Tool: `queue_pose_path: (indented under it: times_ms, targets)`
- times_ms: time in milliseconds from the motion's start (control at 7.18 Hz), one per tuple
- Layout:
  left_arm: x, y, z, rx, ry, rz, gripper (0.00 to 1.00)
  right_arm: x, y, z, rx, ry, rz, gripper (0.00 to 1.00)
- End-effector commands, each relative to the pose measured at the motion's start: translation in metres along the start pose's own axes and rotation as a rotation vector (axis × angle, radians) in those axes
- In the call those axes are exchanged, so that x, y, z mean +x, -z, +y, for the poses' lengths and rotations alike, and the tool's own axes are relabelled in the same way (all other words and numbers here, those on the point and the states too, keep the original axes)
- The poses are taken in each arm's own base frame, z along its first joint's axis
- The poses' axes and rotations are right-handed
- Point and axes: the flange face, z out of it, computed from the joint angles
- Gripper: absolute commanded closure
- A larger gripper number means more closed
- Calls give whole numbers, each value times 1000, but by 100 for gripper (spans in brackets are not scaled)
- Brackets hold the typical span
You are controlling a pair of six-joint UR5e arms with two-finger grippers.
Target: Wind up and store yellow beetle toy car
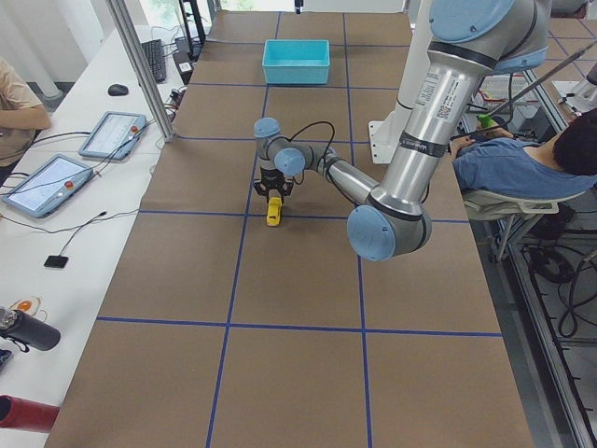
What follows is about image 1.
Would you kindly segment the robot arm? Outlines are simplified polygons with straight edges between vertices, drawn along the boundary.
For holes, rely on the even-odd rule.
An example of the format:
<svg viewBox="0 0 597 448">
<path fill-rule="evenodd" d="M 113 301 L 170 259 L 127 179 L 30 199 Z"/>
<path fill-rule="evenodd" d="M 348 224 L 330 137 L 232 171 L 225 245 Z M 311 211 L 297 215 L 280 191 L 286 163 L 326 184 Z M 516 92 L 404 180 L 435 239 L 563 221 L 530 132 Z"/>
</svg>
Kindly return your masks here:
<svg viewBox="0 0 597 448">
<path fill-rule="evenodd" d="M 423 57 L 414 104 L 396 139 L 382 182 L 325 146 L 294 143 L 274 118 L 254 125 L 260 168 L 281 178 L 312 170 L 355 208 L 347 220 L 353 250 L 387 260 L 428 241 L 432 223 L 423 196 L 480 82 L 545 61 L 550 1 L 424 1 L 410 45 Z"/>
</svg>

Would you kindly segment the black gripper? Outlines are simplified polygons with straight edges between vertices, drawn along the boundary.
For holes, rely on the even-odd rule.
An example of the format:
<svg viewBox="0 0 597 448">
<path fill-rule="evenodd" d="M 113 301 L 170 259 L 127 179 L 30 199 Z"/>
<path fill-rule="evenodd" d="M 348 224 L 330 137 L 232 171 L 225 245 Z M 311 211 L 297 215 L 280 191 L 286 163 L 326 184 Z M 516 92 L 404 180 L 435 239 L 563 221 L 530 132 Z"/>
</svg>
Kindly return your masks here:
<svg viewBox="0 0 597 448">
<path fill-rule="evenodd" d="M 270 170 L 260 167 L 259 170 L 261 178 L 253 182 L 256 195 L 262 197 L 267 202 L 271 196 L 271 191 L 275 190 L 278 192 L 282 203 L 284 203 L 285 198 L 289 197 L 292 193 L 294 181 L 287 180 L 285 175 L 278 169 Z"/>
</svg>

